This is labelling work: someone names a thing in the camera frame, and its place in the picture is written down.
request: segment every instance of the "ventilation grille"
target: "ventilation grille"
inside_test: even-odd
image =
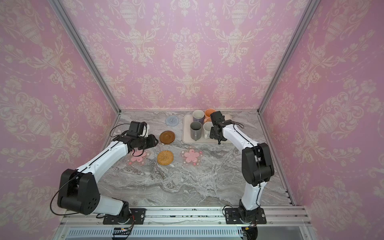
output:
[[[112,236],[113,227],[71,227],[67,239]],[[132,237],[239,237],[241,227],[137,227]]]
[[[237,227],[152,227],[136,228],[131,236],[141,237],[238,237],[241,228]]]
[[[71,227],[67,239],[73,237],[109,237],[112,236],[112,233],[113,227]]]

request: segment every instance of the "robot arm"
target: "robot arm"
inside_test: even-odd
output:
[[[109,146],[76,170],[65,170],[60,179],[57,204],[59,207],[85,215],[91,213],[115,215],[119,223],[131,216],[128,202],[100,195],[97,182],[121,157],[137,147],[148,149],[158,144],[154,135],[148,135],[145,122],[130,123],[129,130],[117,135]]]
[[[247,184],[238,210],[241,219],[250,222],[259,213],[262,191],[275,174],[269,147],[266,143],[252,140],[239,129],[238,124],[225,120],[220,111],[212,113],[211,120],[210,138],[218,140],[219,144],[229,140],[242,152],[242,174]]]

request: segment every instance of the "marble countertop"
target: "marble countertop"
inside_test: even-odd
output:
[[[257,142],[265,142],[256,111],[222,111],[234,121],[244,124],[244,133]],[[241,153],[232,144],[186,144],[182,142],[183,116],[192,111],[127,111],[119,124],[131,121],[149,124],[150,134],[159,139],[163,131],[175,133],[175,141],[169,145],[159,143],[147,149],[149,156],[144,165],[129,165],[131,154],[118,160],[98,183],[101,194],[128,201],[131,206],[181,206],[181,205],[238,205],[244,193],[246,181],[241,172]],[[168,116],[177,116],[179,124],[165,124]],[[128,129],[121,125],[114,135]],[[180,156],[189,146],[203,152],[199,166],[186,166]],[[169,150],[174,161],[162,166],[157,163],[159,152]],[[271,177],[262,196],[262,205],[289,204],[279,173]]]

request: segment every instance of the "white tray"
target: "white tray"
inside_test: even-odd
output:
[[[232,116],[231,115],[223,115],[225,120],[232,120]],[[193,116],[192,114],[188,114],[188,115],[185,115],[184,118],[183,118],[183,137],[182,137],[182,140],[183,142],[185,143],[216,143],[217,144],[217,140],[216,139],[212,139],[212,138],[208,138],[208,139],[205,139],[204,138],[204,130],[202,130],[202,133],[201,133],[201,138],[197,141],[193,140],[191,138],[191,134],[190,134],[190,124],[193,122]],[[221,143],[231,143],[230,141],[222,141]]]

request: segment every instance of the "pink damask wallpaper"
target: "pink damask wallpaper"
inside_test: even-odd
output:
[[[121,109],[257,109],[308,0],[62,0]]]
[[[1,238],[49,240],[60,174],[101,150],[115,114],[47,1],[1,1],[0,24]]]
[[[320,240],[384,239],[382,9],[322,0],[263,116]]]

